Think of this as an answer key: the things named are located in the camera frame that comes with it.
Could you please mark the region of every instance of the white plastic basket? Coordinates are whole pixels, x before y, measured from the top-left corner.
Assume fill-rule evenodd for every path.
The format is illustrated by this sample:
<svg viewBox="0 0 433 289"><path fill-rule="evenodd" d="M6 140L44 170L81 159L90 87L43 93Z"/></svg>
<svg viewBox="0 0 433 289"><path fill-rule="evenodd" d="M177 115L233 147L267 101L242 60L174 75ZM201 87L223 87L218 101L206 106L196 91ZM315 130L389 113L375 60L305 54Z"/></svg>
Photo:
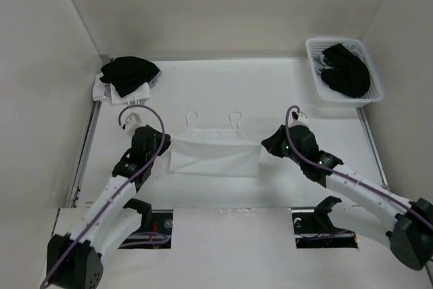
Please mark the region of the white plastic basket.
<svg viewBox="0 0 433 289"><path fill-rule="evenodd" d="M351 98L345 96L337 91L329 88L315 72L315 63L313 56L320 54L323 50L335 45L337 43L351 42L355 44L357 49L364 56L364 63L368 68L370 73L370 88L368 92L360 98ZM306 52L308 53L309 62L311 66L311 72L313 73L313 79L316 86L317 95L319 99L323 102L321 104L330 104L331 106L339 107L352 107L360 108L361 106L367 105L371 102L379 102L384 98L384 92L382 86L380 85L380 80L378 78L378 73L371 62L371 59L364 47L364 44L360 40L356 39L346 39L346 38L331 38L331 37L319 37L314 39L308 39L305 42Z"/></svg>

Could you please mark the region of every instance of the clothing stack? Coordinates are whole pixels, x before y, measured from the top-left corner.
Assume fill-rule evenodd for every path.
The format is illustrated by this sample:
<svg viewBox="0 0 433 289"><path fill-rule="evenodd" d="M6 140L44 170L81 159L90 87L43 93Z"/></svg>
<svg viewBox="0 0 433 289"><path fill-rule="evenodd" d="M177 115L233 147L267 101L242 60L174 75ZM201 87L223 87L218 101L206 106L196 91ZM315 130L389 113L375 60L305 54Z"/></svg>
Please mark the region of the clothing stack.
<svg viewBox="0 0 433 289"><path fill-rule="evenodd" d="M363 97L368 92L370 73L354 44L333 45L313 59L316 73L330 89L353 98Z"/></svg>
<svg viewBox="0 0 433 289"><path fill-rule="evenodd" d="M105 84L110 86L113 104L139 103L150 98L150 88L160 76L159 68L152 62L137 57L119 57L101 68L96 76L93 99L108 97Z"/></svg>

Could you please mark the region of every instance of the gray cloth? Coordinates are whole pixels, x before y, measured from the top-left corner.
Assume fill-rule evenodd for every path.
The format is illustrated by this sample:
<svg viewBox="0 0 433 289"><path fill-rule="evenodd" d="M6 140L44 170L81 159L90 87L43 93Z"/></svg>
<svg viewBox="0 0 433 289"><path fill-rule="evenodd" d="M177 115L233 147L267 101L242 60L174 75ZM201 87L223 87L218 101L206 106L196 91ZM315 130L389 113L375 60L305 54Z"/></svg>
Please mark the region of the gray cloth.
<svg viewBox="0 0 433 289"><path fill-rule="evenodd" d="M353 42L344 42L341 43L347 50L349 50L350 52L352 52L353 54L355 54L359 59L361 59L362 62L364 62L364 56L361 53L361 51L359 51L357 49L357 46L355 45L355 43ZM314 62L314 69L316 71L317 75L321 75L322 71L325 69L331 69L332 67L328 64L325 56L323 53L320 53L318 55L315 55L313 57L313 62Z"/></svg>

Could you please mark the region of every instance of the wall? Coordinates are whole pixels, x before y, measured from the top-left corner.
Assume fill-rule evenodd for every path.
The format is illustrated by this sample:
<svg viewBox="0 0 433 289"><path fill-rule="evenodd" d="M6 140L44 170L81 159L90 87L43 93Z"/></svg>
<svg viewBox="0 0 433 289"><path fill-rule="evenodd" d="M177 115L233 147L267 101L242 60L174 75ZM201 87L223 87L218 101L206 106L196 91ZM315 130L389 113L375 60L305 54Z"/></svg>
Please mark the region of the wall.
<svg viewBox="0 0 433 289"><path fill-rule="evenodd" d="M360 37L382 0L74 0L100 53L305 56L317 35Z"/></svg>
<svg viewBox="0 0 433 289"><path fill-rule="evenodd" d="M0 7L0 279L36 288L99 57L70 0Z"/></svg>
<svg viewBox="0 0 433 289"><path fill-rule="evenodd" d="M363 40L386 96L367 107L392 190L433 200L433 0L384 0Z"/></svg>

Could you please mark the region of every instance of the black cloth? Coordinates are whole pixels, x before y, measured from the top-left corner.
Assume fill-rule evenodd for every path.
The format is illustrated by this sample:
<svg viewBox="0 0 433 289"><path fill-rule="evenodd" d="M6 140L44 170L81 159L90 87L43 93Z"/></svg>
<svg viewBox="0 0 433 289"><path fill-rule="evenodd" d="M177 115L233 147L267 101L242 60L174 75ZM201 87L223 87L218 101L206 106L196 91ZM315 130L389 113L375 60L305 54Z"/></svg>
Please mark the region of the black cloth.
<svg viewBox="0 0 433 289"><path fill-rule="evenodd" d="M137 57L119 57L101 68L101 82L113 84L119 96L131 94L144 83L150 82L159 73L158 67Z"/></svg>
<svg viewBox="0 0 433 289"><path fill-rule="evenodd" d="M362 97L370 88L370 73L366 65L342 44L323 51L331 69L321 72L322 80L334 91L350 97Z"/></svg>

